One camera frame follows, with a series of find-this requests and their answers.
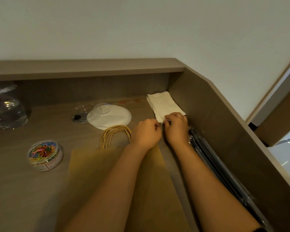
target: round filter paper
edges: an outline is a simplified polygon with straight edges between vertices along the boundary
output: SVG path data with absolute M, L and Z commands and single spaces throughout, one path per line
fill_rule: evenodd
M 105 130 L 114 125 L 127 125 L 131 121 L 131 113 L 123 107 L 110 105 L 111 111 L 99 115 L 94 110 L 88 113 L 88 122 L 98 129 Z

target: hand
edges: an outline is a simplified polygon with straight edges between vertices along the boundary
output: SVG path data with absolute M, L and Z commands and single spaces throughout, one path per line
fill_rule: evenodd
M 162 131 L 156 119 L 147 119 L 139 122 L 131 133 L 131 144 L 147 152 L 153 148 L 160 138 Z
M 173 112 L 166 115 L 163 121 L 165 127 L 166 139 L 170 145 L 174 148 L 179 145 L 188 145 L 188 120 L 186 116 L 183 116 L 179 112 Z

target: wooden desk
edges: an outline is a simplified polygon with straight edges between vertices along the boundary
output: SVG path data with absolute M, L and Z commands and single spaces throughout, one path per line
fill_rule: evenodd
M 132 114 L 130 128 L 141 120 L 154 118 L 146 100 L 119 105 Z M 71 151 L 85 146 L 100 148 L 102 130 L 73 123 L 75 107 L 76 104 L 34 107 L 23 127 L 0 130 L 0 231 L 54 231 Z M 64 151 L 62 162 L 47 172 L 37 172 L 26 159 L 30 146 L 42 140 L 55 140 Z M 124 133 L 115 134 L 112 140 L 112 146 L 127 143 Z M 176 161 L 164 140 L 160 140 L 159 147 L 189 225 L 192 231 L 198 231 Z

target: stack of napkins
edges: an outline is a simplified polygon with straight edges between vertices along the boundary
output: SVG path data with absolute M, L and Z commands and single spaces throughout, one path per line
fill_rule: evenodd
M 179 112 L 182 115 L 186 114 L 174 102 L 171 95 L 167 91 L 156 94 L 147 94 L 147 96 L 147 101 L 151 106 L 151 109 L 154 111 L 156 119 L 159 123 L 163 123 L 164 116 L 169 115 L 172 112 Z

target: person's left hand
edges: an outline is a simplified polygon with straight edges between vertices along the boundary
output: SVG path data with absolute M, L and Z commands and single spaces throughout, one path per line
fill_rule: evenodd
M 162 131 L 156 119 L 147 119 L 139 122 L 131 134 L 131 144 L 147 152 L 153 148 L 160 138 Z

